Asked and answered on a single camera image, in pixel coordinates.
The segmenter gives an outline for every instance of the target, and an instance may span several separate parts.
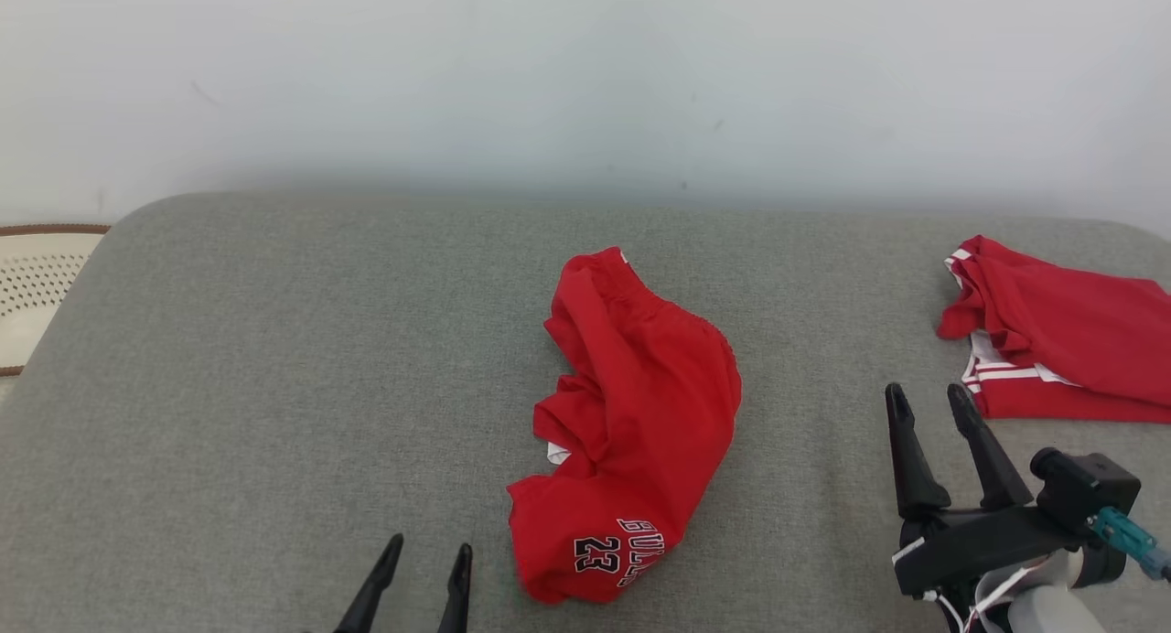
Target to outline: brown trim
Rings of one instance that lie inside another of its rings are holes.
[[[105,234],[110,229],[108,225],[21,225],[0,226],[0,236],[14,236],[14,234],[50,234],[50,233],[87,233]]]

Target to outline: gray mattress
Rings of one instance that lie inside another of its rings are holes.
[[[185,195],[116,225],[0,413],[0,629],[333,631],[391,534],[376,631],[433,631],[460,542],[473,632],[938,632],[902,598],[882,391],[905,385],[957,504],[979,483],[933,328],[941,261],[974,233],[1171,283],[1122,225],[1004,218]],[[566,370],[542,322],[562,263],[622,246],[724,330],[737,438],[686,541],[616,603],[530,600],[505,486],[548,472],[532,407]],[[995,421],[1022,468],[1101,450],[1171,538],[1171,428]],[[1036,487],[1029,477],[1030,486]],[[1082,592],[1114,631],[1163,629],[1131,565]]]

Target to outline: red fabric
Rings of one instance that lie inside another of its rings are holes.
[[[567,263],[545,328],[574,374],[533,429],[573,454],[508,487],[513,550],[533,598],[607,603],[683,541],[732,442],[740,374],[719,330],[648,290],[618,248]]]
[[[952,256],[961,291],[939,336],[986,329],[1005,362],[1048,367],[1070,383],[1052,374],[1000,379],[1018,371],[982,370],[977,357],[964,381],[978,384],[986,417],[1171,424],[1171,296],[1158,283],[1066,269],[986,236]]]

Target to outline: white cable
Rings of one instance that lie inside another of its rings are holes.
[[[1004,583],[998,585],[997,589],[992,591],[992,593],[977,601],[977,604],[972,606],[972,614],[968,615],[967,624],[963,625],[963,627],[960,628],[960,633],[968,633],[968,631],[972,629],[972,625],[975,624],[975,620],[979,619],[982,621],[984,614],[988,611],[988,608],[997,605],[1000,601],[1001,597],[1007,594],[1008,591],[1012,590],[1014,585],[1020,583],[1022,578],[1028,576],[1029,572],[1036,570],[1036,567],[1039,566],[1041,565],[1036,564],[1033,566],[1021,566],[1016,571],[1013,571],[1013,574],[1006,578]]]
[[[947,612],[951,613],[952,619],[956,620],[956,629],[960,631],[960,632],[963,632],[963,629],[965,629],[963,618],[959,615],[958,612],[956,612],[956,607],[953,605],[951,605],[951,601],[947,600],[947,597],[940,594],[940,592],[936,592],[933,590],[927,590],[926,592],[923,593],[923,600],[924,601],[939,601],[940,604],[943,604],[944,607],[947,608]]]

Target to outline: white wall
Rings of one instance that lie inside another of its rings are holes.
[[[324,183],[1171,236],[1169,0],[0,0],[0,220]]]

